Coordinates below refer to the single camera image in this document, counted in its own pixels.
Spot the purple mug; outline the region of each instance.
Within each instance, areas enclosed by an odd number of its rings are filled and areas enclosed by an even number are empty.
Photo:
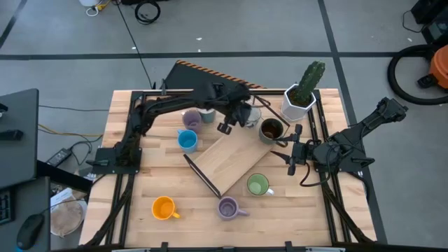
[[[223,197],[218,203],[218,214],[223,221],[231,221],[238,215],[249,216],[245,210],[241,210],[238,202],[232,197]]]
[[[199,133],[202,128],[201,114],[195,109],[186,111],[182,116],[182,122],[187,130],[192,130],[196,133]]]

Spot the mug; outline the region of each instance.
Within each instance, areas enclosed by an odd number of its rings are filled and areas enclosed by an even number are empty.
[[[261,110],[257,107],[251,107],[251,113],[247,118],[246,127],[251,129],[255,127],[261,118]]]
[[[152,210],[154,217],[161,221],[167,220],[172,216],[175,218],[181,217],[176,213],[176,205],[173,199],[167,196],[161,196],[155,199]]]
[[[238,215],[249,216],[245,210],[241,210],[238,202],[232,197],[223,197],[218,203],[218,214],[223,221],[231,221]]]
[[[201,114],[202,122],[212,123],[215,121],[216,111],[214,109],[198,109],[199,114]]]
[[[288,143],[280,143],[275,141],[283,134],[283,125],[277,119],[269,118],[261,123],[259,136],[260,140],[265,144],[276,144],[280,147],[287,147]]]
[[[274,195],[273,189],[269,188],[269,181],[263,174],[252,174],[247,179],[247,190],[256,196]]]
[[[197,149],[197,135],[192,130],[178,129],[177,144],[184,153],[194,153]]]
[[[201,115],[196,109],[190,109],[182,115],[182,122],[187,130],[199,133],[202,128]]]

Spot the vacuum hose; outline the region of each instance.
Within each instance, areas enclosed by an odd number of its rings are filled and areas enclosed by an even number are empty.
[[[411,102],[413,104],[418,105],[438,105],[438,104],[445,104],[448,103],[448,96],[441,97],[441,98],[435,98],[435,99],[422,99],[413,97],[412,95],[406,93],[397,83],[397,78],[395,76],[395,70],[397,67],[398,61],[402,57],[415,55],[416,53],[430,53],[435,52],[439,49],[436,45],[413,45],[408,48],[405,48],[398,52],[389,63],[389,66],[387,68],[387,80],[389,82],[389,85],[391,86],[394,93],[396,93],[399,97],[404,99],[405,101]]]

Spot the cactus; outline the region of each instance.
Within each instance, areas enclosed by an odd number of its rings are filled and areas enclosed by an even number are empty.
[[[300,80],[299,85],[289,91],[288,98],[290,103],[295,106],[308,106],[312,98],[311,93],[314,88],[316,88],[317,83],[321,80],[324,71],[324,62],[315,61],[311,63],[307,70],[303,73],[303,77],[302,80]]]

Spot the orange and black striped edge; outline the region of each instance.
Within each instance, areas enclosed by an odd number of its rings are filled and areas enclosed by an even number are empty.
[[[204,71],[204,72],[209,73],[209,74],[214,74],[216,76],[219,76],[219,77],[222,77],[222,78],[226,78],[226,79],[228,79],[230,81],[235,81],[235,82],[238,82],[238,83],[241,83],[241,84],[245,84],[249,88],[266,88],[266,87],[263,87],[261,85],[257,85],[255,83],[250,83],[250,82],[248,82],[246,80],[242,80],[242,79],[230,76],[230,75],[225,74],[225,73],[220,73],[218,71],[214,71],[214,70],[208,69],[208,68],[203,67],[203,66],[198,66],[196,64],[189,63],[189,62],[187,62],[185,60],[178,60],[178,61],[176,61],[176,64],[186,65],[187,67],[192,67],[194,69],[197,69],[197,70],[200,70],[200,71]]]

